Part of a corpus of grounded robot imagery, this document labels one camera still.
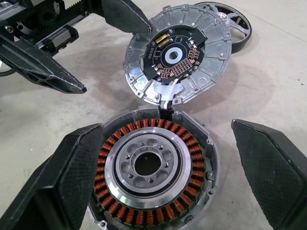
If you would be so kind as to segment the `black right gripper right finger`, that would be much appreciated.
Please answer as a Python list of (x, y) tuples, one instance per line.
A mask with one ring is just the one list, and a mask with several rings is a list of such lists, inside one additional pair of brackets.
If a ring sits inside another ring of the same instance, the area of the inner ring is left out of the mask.
[(307, 158), (281, 131), (232, 120), (245, 177), (275, 230), (307, 228)]

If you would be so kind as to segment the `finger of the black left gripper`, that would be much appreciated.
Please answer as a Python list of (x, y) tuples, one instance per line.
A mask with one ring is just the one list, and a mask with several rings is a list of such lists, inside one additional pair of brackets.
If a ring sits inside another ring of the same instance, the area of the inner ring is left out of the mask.
[(68, 94), (87, 91), (86, 86), (49, 54), (24, 39), (14, 42), (1, 35), (0, 60), (33, 84)]
[(148, 18), (131, 0), (102, 0), (101, 3), (107, 24), (125, 33), (152, 32)]

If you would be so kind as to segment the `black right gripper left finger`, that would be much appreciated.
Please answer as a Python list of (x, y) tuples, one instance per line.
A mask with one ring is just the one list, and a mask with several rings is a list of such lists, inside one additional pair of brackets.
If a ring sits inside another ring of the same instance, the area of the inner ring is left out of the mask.
[(67, 134), (0, 219), (2, 230), (78, 230), (94, 186), (102, 124)]

